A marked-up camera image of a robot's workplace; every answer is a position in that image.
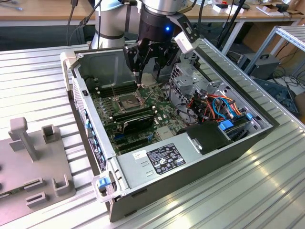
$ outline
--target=blue latch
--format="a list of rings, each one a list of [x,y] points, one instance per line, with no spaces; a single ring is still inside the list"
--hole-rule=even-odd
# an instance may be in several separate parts
[[[232,124],[232,122],[230,120],[225,120],[225,121],[221,122],[219,126],[222,130],[226,130],[234,125]]]
[[[103,188],[103,187],[108,186],[109,184],[111,184],[110,178],[109,177],[104,177],[104,178],[99,179],[97,186],[99,188]]]
[[[85,127],[88,128],[89,124],[90,124],[89,119],[86,119]]]
[[[247,114],[246,114],[246,117],[247,117],[249,120],[253,119],[253,116],[252,116],[252,114],[250,114],[250,113],[247,113]]]

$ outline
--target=warning label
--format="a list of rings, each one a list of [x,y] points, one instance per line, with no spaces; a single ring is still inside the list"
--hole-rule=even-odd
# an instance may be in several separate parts
[[[161,175],[185,164],[173,143],[146,153],[157,174]]]

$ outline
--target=open computer chassis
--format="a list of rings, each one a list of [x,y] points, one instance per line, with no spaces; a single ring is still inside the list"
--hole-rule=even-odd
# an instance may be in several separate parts
[[[203,50],[134,83],[122,49],[77,51],[72,94],[115,222],[238,159],[278,123]],[[200,70],[207,64],[219,80]]]

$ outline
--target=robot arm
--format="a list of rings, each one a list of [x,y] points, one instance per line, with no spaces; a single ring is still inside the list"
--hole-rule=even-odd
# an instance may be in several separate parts
[[[199,34],[187,17],[178,12],[182,5],[183,0],[103,0],[96,11],[97,33],[91,47],[120,47],[125,31],[138,32],[135,44],[124,45],[124,55],[136,82],[141,84],[142,73],[151,58],[155,58],[155,70],[159,73],[171,65],[179,48],[188,53],[198,46]],[[176,27],[181,32],[174,42]]]
[[[141,84],[143,70],[151,58],[156,58],[160,70],[170,65],[179,48],[183,53],[193,51],[199,43],[199,34],[187,17],[178,12],[183,0],[142,0],[139,37],[135,44],[124,45],[129,69],[137,84]],[[182,30],[172,41],[175,27]]]

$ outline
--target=slotted aluminum surface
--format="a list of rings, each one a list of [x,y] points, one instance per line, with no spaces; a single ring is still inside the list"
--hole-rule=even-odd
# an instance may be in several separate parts
[[[280,26],[275,32],[305,52],[305,26]]]
[[[207,41],[201,48],[281,126],[240,159],[115,223],[95,199],[65,94],[59,54],[68,47],[0,53],[0,137],[8,137],[15,116],[25,116],[30,131],[59,126],[77,188],[74,197],[3,228],[304,228],[305,127]],[[202,70],[217,80],[204,63]]]

